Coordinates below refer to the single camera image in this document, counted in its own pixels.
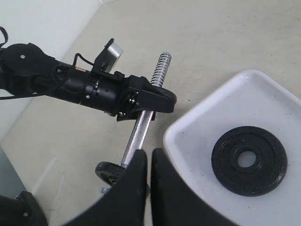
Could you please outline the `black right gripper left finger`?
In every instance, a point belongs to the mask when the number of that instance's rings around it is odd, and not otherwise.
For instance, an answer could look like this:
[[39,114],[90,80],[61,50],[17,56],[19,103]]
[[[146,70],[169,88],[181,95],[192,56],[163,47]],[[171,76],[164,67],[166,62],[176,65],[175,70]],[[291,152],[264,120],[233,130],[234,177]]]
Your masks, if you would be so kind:
[[137,150],[117,183],[67,226],[143,226],[147,187],[147,155]]

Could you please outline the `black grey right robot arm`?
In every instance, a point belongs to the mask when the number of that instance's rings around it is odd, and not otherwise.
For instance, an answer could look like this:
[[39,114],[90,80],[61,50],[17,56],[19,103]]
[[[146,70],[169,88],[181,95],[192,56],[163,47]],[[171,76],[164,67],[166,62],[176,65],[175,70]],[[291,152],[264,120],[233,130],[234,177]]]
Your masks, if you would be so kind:
[[[142,226],[146,204],[147,155],[137,150],[117,183],[69,226]],[[200,199],[183,181],[161,148],[151,160],[150,201],[155,226],[231,226],[233,222]],[[0,198],[3,226],[45,226],[46,217],[30,192]]]

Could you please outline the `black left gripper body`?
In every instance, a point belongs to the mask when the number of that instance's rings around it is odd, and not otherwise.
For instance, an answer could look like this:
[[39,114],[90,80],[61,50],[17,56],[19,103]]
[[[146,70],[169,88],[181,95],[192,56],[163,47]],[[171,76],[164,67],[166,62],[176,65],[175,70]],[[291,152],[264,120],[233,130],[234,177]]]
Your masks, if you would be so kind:
[[91,74],[81,93],[79,104],[103,111],[117,121],[136,120],[141,110],[137,110],[138,95],[151,84],[144,77],[124,74]]

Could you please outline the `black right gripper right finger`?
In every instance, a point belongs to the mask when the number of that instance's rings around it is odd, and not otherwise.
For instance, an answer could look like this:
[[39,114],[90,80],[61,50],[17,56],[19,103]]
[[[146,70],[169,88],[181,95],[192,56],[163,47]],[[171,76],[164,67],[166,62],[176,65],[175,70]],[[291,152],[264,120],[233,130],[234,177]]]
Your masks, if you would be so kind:
[[162,148],[152,152],[150,200],[154,226],[234,226],[183,181]]

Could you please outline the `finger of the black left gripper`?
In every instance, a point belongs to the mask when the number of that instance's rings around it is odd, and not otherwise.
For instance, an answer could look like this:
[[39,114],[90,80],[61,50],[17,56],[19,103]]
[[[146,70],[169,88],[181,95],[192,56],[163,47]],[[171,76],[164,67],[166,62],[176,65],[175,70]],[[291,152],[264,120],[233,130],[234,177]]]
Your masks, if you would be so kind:
[[143,89],[137,96],[137,111],[159,112],[161,100],[164,100],[164,96],[160,93],[159,87],[150,86]]

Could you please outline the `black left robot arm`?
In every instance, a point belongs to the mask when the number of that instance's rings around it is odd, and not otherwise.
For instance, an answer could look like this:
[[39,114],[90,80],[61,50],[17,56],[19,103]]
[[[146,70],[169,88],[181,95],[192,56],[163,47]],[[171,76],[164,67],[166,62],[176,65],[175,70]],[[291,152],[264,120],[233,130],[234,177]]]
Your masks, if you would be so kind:
[[49,96],[107,113],[118,121],[135,120],[147,110],[172,113],[176,95],[145,77],[110,73],[109,48],[79,69],[45,54],[38,46],[13,44],[0,50],[0,87],[13,98]]

